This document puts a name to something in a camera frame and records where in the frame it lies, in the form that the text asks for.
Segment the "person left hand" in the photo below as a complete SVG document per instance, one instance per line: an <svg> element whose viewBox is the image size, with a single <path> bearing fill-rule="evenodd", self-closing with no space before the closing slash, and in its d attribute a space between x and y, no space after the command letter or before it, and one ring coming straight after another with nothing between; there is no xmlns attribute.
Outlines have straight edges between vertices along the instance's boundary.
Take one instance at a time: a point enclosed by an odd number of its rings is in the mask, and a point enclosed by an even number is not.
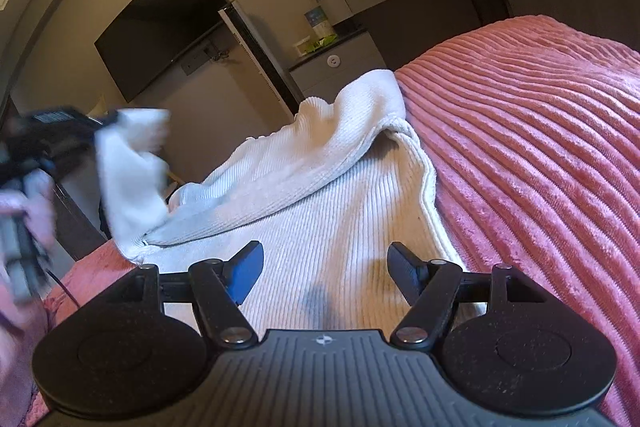
<svg viewBox="0 0 640 427"><path fill-rule="evenodd" d="M53 180L43 170L1 187L1 275L12 299L1 311L1 327L13 337L24 335L15 317L40 297L48 283L49 249L54 242Z"/></svg>

